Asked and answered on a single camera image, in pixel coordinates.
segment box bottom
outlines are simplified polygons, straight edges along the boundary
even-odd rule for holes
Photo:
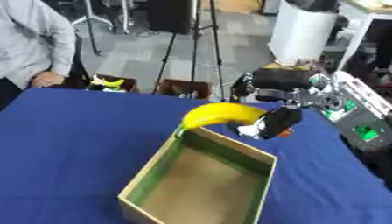
[[[183,147],[140,207],[170,224],[244,223],[264,177]]]

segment wooden box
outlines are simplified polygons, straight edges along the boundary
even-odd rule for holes
[[[136,224],[257,223],[277,158],[210,130],[173,134],[120,193]]]
[[[176,95],[174,88],[179,92],[189,92],[191,89],[198,92],[197,99],[208,100],[211,94],[211,86],[209,83],[204,81],[195,81],[192,83],[189,80],[163,80],[158,87],[158,92],[161,95]]]

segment blue tablecloth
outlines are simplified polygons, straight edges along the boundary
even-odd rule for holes
[[[162,95],[26,91],[0,113],[0,223],[128,223],[116,195],[186,111],[201,103]],[[259,223],[392,222],[392,192],[314,111],[304,111],[289,138],[256,141],[224,125],[211,128],[278,156]]]

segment black tripod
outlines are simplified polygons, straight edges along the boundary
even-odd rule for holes
[[[222,79],[222,59],[221,59],[221,53],[219,49],[219,40],[218,40],[218,29],[219,26],[216,23],[216,9],[215,9],[215,1],[214,0],[209,0],[210,2],[210,10],[211,10],[211,20],[213,24],[205,26],[205,27],[200,27],[200,11],[201,11],[201,0],[197,0],[197,6],[196,6],[196,21],[194,23],[193,29],[193,55],[192,55],[192,73],[191,73],[191,87],[190,87],[190,94],[189,97],[191,98],[192,91],[193,91],[193,83],[194,83],[194,78],[196,74],[196,63],[197,63],[197,52],[198,52],[198,44],[199,44],[199,39],[200,39],[200,32],[208,29],[208,28],[213,28],[213,42],[215,45],[215,56],[216,56],[216,64],[218,68],[218,76],[219,76],[219,82],[220,82],[220,94],[221,94],[221,100],[224,101],[224,90],[223,90],[223,79]],[[177,37],[177,33],[173,33],[171,36],[170,44],[169,47],[167,48],[166,55],[162,59],[162,67],[159,72],[159,76],[157,77],[157,83],[154,87],[153,94],[157,92],[158,85],[162,79],[162,74],[164,73],[167,60],[170,57],[170,54],[172,52],[172,47],[174,44],[174,40]]]

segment person's hand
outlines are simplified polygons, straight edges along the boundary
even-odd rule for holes
[[[64,82],[65,77],[52,72],[43,72],[37,74],[31,82],[34,88],[47,88],[52,85],[59,85]]]

